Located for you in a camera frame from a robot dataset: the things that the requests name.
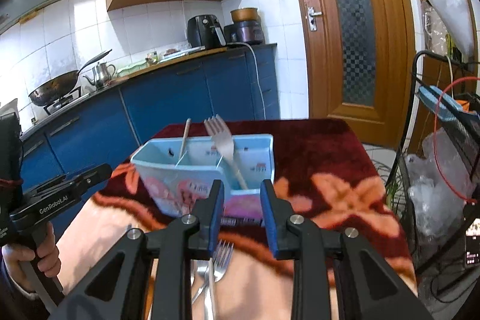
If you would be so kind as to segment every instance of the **kettle spout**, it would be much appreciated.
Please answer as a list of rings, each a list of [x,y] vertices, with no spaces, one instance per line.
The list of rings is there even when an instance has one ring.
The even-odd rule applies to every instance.
[[[95,81],[92,80],[92,79],[90,79],[87,75],[83,75],[83,77],[84,77],[85,79],[87,79],[87,80],[88,80],[88,83],[90,83],[92,86],[95,85]]]

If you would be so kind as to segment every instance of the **kettle handle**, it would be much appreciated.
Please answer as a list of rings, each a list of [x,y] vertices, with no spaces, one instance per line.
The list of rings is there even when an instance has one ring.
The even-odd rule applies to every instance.
[[[117,68],[113,64],[109,64],[109,65],[106,66],[107,69],[109,69],[109,67],[113,67],[112,76],[114,76],[115,72],[117,72]]]

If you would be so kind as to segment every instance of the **metal bolt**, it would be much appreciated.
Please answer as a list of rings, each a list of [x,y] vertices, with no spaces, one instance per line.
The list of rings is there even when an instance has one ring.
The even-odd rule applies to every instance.
[[[142,235],[142,230],[138,228],[130,229],[130,231],[127,232],[127,237],[131,240],[136,240],[141,235]]]
[[[193,214],[186,214],[181,218],[182,223],[190,225],[197,221],[197,218]]]
[[[347,235],[349,238],[356,238],[358,236],[359,232],[357,231],[356,228],[347,228],[345,229],[345,235]]]
[[[299,214],[292,214],[290,216],[290,222],[292,224],[295,224],[296,226],[302,224],[304,221],[305,219],[303,218],[303,216],[300,216]]]

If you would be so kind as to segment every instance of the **metal kettle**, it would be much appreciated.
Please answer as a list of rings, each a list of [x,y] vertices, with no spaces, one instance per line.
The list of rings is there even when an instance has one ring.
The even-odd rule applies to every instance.
[[[111,74],[109,74],[109,67],[113,67],[113,72]],[[87,79],[88,83],[90,83],[92,86],[95,86],[97,89],[101,89],[112,80],[112,76],[116,71],[117,69],[113,64],[107,65],[106,63],[97,63],[97,65],[92,68],[93,80],[87,75],[83,75],[83,77]]]

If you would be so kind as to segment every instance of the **sleeve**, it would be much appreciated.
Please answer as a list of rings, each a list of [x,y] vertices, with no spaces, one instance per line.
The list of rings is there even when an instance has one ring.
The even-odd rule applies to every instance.
[[[0,312],[2,319],[47,320],[49,313],[36,294],[20,288],[8,275],[0,252]]]

